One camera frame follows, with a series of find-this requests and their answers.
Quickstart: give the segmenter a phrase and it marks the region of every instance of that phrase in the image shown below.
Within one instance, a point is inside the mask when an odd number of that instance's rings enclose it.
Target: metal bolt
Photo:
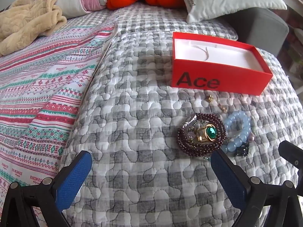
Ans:
[[[259,184],[261,182],[260,178],[258,177],[251,177],[250,181],[254,184]]]
[[[292,188],[293,187],[293,183],[291,181],[285,181],[285,185],[289,188]]]
[[[49,185],[49,184],[51,184],[52,181],[53,181],[52,178],[46,177],[46,178],[43,179],[42,183],[44,185]]]
[[[18,187],[18,183],[17,182],[13,182],[12,184],[11,184],[11,189],[15,189],[15,188],[17,188]]]

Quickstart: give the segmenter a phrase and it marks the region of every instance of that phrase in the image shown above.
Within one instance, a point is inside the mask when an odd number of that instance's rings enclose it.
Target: dark red beaded bracelet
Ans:
[[[226,129],[221,119],[216,115],[202,113],[195,115],[197,122],[209,123],[211,125],[206,133],[208,133],[209,136],[216,134],[213,142],[201,144],[191,141],[187,138],[187,134],[182,128],[178,128],[177,142],[181,150],[189,156],[205,156],[221,148],[223,141],[226,139]]]

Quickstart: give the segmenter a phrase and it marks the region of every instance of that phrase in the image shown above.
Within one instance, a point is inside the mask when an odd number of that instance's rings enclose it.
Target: pearl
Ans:
[[[249,127],[250,122],[248,120],[243,121],[243,127]]]
[[[232,122],[234,122],[236,120],[236,117],[233,114],[231,114],[228,116],[228,119],[230,119]]]
[[[249,142],[253,142],[255,140],[255,135],[252,132],[250,132],[250,134],[248,135],[247,140]]]
[[[226,145],[222,145],[221,146],[222,151],[226,154],[227,153],[227,146]]]
[[[251,126],[250,125],[243,126],[243,130],[251,131]]]
[[[239,111],[239,118],[243,119],[246,116],[245,112],[240,110]]]
[[[242,139],[241,138],[236,138],[235,140],[234,140],[234,143],[236,144],[236,147],[238,148],[238,147],[241,147],[241,145],[242,145]]]
[[[245,116],[243,117],[243,123],[245,123],[245,122],[249,122],[249,119],[248,119],[248,117],[247,117],[247,115],[245,114]]]
[[[246,140],[247,140],[247,135],[241,133],[241,135],[239,136],[239,138],[242,140],[242,142],[246,142]]]
[[[232,123],[232,121],[230,120],[230,119],[226,119],[226,120],[224,120],[224,124],[225,124],[225,126],[230,126],[231,125],[231,123]]]
[[[246,137],[248,137],[248,135],[249,135],[249,130],[243,129],[243,130],[241,131],[241,135],[242,135],[242,134],[245,134]]]
[[[232,114],[233,114],[233,116],[235,116],[236,118],[239,117],[239,112],[238,112],[238,111],[234,111]]]
[[[234,152],[236,150],[236,144],[234,142],[230,142],[228,145],[227,145],[227,149],[228,151],[230,152]]]

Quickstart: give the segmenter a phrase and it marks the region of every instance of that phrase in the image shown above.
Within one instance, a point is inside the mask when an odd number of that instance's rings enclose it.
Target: blue gripper pad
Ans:
[[[246,208],[246,188],[217,152],[212,153],[210,163],[233,207],[243,211]]]
[[[68,209],[91,170],[92,159],[86,152],[57,189],[55,204],[60,212]]]

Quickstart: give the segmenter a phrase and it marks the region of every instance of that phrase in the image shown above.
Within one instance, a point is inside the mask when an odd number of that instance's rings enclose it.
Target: gray chair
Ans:
[[[222,16],[237,32],[238,41],[277,56],[289,32],[286,22],[272,11],[249,8]]]

